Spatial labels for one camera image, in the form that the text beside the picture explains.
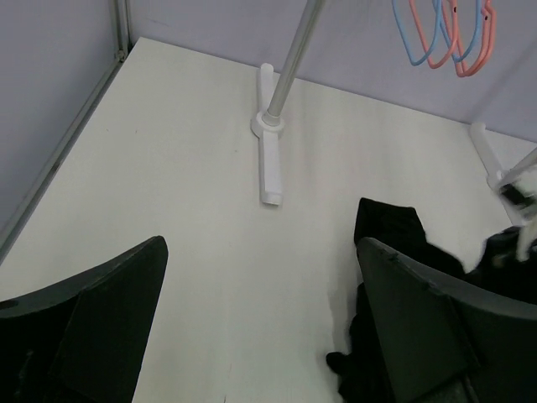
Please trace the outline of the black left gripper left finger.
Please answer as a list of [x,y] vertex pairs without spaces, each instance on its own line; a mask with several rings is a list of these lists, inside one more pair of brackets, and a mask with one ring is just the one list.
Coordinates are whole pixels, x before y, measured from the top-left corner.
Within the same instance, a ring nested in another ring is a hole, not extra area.
[[130,402],[169,251],[161,236],[1,303],[3,402]]

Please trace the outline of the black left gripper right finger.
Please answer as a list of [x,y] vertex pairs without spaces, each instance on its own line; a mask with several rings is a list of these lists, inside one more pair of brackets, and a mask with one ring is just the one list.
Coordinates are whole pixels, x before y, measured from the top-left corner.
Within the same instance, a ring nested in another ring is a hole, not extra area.
[[374,238],[357,259],[397,402],[534,402],[536,307]]

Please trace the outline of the pink hanger of grey top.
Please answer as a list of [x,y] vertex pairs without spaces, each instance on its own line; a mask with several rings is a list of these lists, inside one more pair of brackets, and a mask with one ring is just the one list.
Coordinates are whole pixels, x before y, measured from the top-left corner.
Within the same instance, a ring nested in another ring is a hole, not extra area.
[[[433,31],[433,38],[430,42],[425,37],[420,16],[418,14],[415,1],[409,0],[409,7],[412,13],[414,24],[416,26],[420,43],[425,52],[425,59],[429,68],[438,69],[442,67],[448,59],[454,54],[457,47],[459,25],[458,25],[458,1],[434,1],[433,9],[435,11],[435,26]],[[446,34],[446,53],[440,58],[439,61],[433,61],[431,55],[435,50],[435,43],[439,39],[440,34]]]

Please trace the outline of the blue wire hanger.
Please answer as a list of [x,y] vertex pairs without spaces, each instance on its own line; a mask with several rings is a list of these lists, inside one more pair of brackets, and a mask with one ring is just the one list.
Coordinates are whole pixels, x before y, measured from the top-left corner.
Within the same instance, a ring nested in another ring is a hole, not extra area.
[[404,26],[403,26],[403,24],[401,22],[401,19],[399,18],[398,2],[396,0],[392,0],[391,3],[392,3],[392,9],[393,9],[393,12],[394,12],[395,23],[396,23],[396,25],[398,27],[400,37],[401,37],[401,39],[403,41],[404,48],[405,48],[406,54],[407,54],[408,59],[409,59],[409,63],[412,66],[418,66],[418,65],[423,64],[431,56],[431,54],[435,50],[435,46],[436,46],[436,42],[438,40],[439,32],[441,31],[441,22],[442,22],[442,19],[443,19],[442,15],[441,15],[441,1],[434,1],[433,2],[433,8],[435,10],[435,25],[434,25],[433,38],[432,38],[432,42],[430,43],[430,46],[425,50],[424,54],[420,58],[414,58],[414,56],[412,54],[410,44],[409,44],[409,40],[407,38]]

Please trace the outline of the pink hanger of brown top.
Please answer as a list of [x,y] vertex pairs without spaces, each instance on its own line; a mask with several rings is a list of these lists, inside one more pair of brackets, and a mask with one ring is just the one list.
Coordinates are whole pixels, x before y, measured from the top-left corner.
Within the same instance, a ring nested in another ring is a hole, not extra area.
[[488,62],[492,56],[495,40],[496,40],[496,22],[497,13],[492,5],[491,0],[482,1],[481,6],[482,15],[482,39],[481,48],[477,58],[472,65],[468,65],[464,60],[455,61],[456,57],[459,57],[463,53],[461,36],[458,34],[456,38],[456,47],[451,53],[451,58],[454,61],[456,74],[459,77],[469,77],[478,73]]

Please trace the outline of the black tank top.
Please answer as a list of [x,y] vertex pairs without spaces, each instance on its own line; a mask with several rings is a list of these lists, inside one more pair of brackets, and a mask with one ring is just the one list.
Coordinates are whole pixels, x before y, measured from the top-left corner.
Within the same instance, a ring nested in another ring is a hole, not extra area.
[[[354,232],[359,242],[374,238],[449,276],[483,290],[536,307],[536,250],[529,259],[516,259],[520,228],[511,227],[488,238],[477,267],[466,272],[461,261],[430,243],[413,207],[399,207],[363,198],[358,205]],[[394,398],[364,280],[357,288],[356,314],[349,329],[349,353],[326,357],[339,379],[338,392],[345,402],[397,402]]]

